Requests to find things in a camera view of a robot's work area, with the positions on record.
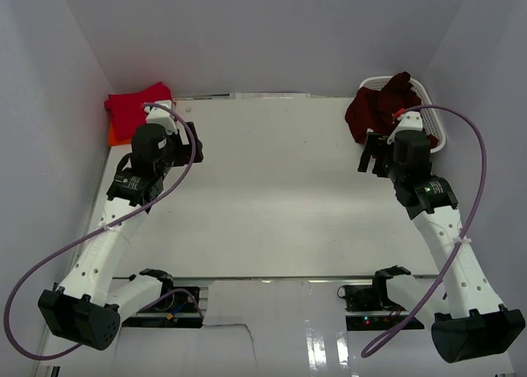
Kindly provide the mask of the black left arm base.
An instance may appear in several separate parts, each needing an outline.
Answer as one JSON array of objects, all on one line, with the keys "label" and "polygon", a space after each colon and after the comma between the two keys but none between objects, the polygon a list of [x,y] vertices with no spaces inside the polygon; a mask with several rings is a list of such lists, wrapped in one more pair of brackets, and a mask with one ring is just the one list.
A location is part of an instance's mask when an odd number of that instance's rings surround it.
[{"label": "black left arm base", "polygon": [[201,328],[200,317],[191,297],[178,292],[159,304],[123,322],[126,328]]}]

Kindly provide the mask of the dark red t-shirt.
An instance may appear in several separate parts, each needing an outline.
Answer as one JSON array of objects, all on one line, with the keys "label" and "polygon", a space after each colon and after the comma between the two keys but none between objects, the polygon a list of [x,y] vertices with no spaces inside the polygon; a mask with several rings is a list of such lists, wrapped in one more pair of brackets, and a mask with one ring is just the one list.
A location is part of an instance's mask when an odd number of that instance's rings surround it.
[{"label": "dark red t-shirt", "polygon": [[371,77],[360,85],[344,119],[354,141],[363,144],[370,131],[390,135],[397,125],[394,116],[401,109],[430,103],[422,84],[408,72]]}]

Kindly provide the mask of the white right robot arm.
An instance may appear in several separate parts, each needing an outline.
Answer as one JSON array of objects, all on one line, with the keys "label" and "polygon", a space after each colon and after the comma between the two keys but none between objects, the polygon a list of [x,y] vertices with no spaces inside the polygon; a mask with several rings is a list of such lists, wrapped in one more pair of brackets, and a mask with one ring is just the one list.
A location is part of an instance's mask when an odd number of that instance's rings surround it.
[{"label": "white right robot arm", "polygon": [[460,221],[450,184],[431,172],[427,136],[403,130],[393,137],[369,133],[359,171],[392,181],[395,196],[425,240],[439,269],[437,284],[422,292],[407,268],[377,271],[372,280],[376,303],[400,305],[429,328],[440,357],[455,363],[502,354],[526,327],[520,310],[508,309],[492,289]]}]

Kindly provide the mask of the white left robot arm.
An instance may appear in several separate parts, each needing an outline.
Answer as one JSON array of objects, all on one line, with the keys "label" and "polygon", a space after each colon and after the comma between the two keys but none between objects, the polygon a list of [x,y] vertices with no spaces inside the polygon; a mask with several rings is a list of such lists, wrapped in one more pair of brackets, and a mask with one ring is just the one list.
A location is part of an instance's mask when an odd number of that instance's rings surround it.
[{"label": "white left robot arm", "polygon": [[170,289],[170,274],[146,269],[125,288],[110,291],[116,268],[151,202],[163,190],[173,167],[203,161],[203,144],[194,123],[167,130],[158,123],[137,128],[131,151],[116,166],[98,229],[70,273],[40,295],[38,307],[57,337],[103,351],[117,336],[122,320],[150,307]]}]

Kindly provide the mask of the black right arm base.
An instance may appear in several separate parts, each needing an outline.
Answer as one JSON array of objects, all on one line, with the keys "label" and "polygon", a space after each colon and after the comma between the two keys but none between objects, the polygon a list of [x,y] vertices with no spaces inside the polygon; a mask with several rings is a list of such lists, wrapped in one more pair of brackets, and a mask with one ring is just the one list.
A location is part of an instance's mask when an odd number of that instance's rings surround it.
[{"label": "black right arm base", "polygon": [[349,332],[384,332],[402,322],[408,314],[401,305],[382,305],[372,286],[343,285],[338,288],[337,297],[345,303]]}]

